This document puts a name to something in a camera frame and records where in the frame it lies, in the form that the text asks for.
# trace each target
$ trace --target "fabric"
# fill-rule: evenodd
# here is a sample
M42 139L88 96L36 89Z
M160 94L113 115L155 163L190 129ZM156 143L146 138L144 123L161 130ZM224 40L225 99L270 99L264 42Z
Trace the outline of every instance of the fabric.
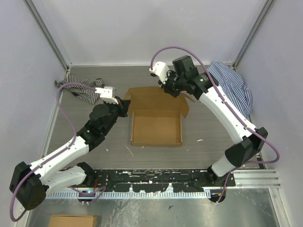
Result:
M104 87L104 83L102 79L90 79L90 78L78 77L72 73L69 73L64 80L60 82L57 82L55 80L54 82L55 86L57 87L60 87L63 84L67 84L67 83L80 83L89 87ZM69 85L65 87L65 89L69 90L77 98L92 105L94 105L94 103L100 97L100 94L95 93L93 90L89 90L84 87L80 87L76 85Z
M209 66L208 71L217 79L232 104L244 117L248 117L252 107L252 96L240 74L217 61Z

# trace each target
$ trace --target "white wall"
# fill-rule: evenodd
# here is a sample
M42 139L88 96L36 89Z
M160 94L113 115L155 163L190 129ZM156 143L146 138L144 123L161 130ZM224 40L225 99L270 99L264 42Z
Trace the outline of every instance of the white wall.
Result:
M23 1L2 2L0 27L0 214L1 226L9 226L14 167L41 155L55 104L53 81L64 69Z
M252 120L281 153L274 164L294 226L303 223L303 1L277 0L239 66L253 95ZM275 158L267 146L264 157Z
M73 65L148 64L168 45L233 63L265 0L34 0ZM180 51L159 59L170 62Z

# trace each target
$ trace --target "brown box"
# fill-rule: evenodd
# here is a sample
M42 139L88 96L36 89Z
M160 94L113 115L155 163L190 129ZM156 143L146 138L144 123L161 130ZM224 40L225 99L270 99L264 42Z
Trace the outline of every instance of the brown box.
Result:
M131 103L128 113L133 116L131 143L134 146L172 146L182 144L181 115L187 117L187 94L177 98L160 87L133 87L125 99Z
M48 227L96 227L97 216L52 215Z

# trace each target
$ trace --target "cardboard piece on floor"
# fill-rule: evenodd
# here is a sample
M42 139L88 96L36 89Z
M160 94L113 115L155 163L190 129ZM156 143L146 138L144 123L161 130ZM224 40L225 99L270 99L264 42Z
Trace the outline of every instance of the cardboard piece on floor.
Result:
M133 116L131 143L134 146L173 146L182 144L181 115L187 117L189 106L181 93L177 98L160 87L133 87L125 99L131 103L128 113Z
M52 215L48 227L96 227L97 216Z

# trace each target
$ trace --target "floor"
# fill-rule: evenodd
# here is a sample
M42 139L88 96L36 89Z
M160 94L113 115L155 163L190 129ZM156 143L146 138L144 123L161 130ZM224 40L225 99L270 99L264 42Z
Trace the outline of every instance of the floor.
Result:
M116 95L123 98L130 87L157 86L158 80L149 76L148 66L72 67L71 73L87 78L102 78L106 86L116 87ZM232 145L225 128L201 102L188 102L186 119L182 119L183 144L178 148L135 147L130 143L131 117L120 118L106 136L106 140L85 156L71 162L87 162L94 169L101 168L208 168ZM76 129L89 119L93 106L65 91L62 106ZM48 153L62 146L72 137L72 129L61 113L58 114ZM256 164L246 167L258 168Z
M278 227L268 189L229 189L224 202L208 199L111 199L81 205L46 199L27 227L48 227L52 214L94 215L97 227Z

